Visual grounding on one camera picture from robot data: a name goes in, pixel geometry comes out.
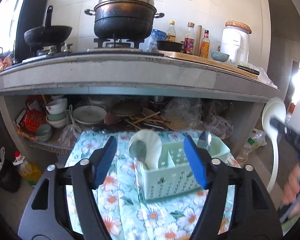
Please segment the person right hand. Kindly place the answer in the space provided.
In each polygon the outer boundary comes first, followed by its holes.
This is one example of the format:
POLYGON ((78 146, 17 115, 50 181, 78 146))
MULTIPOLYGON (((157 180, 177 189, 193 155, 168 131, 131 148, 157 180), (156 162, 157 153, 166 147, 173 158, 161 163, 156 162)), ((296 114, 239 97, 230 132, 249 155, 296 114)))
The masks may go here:
MULTIPOLYGON (((300 165, 297 164, 292 172, 290 172, 288 181, 285 184, 283 195, 282 195, 282 204, 288 205, 296 201, 296 196, 300 192, 300 165)), ((297 204, 290 211, 288 218, 293 218, 294 216, 300 214, 300 200, 297 201, 297 204)))

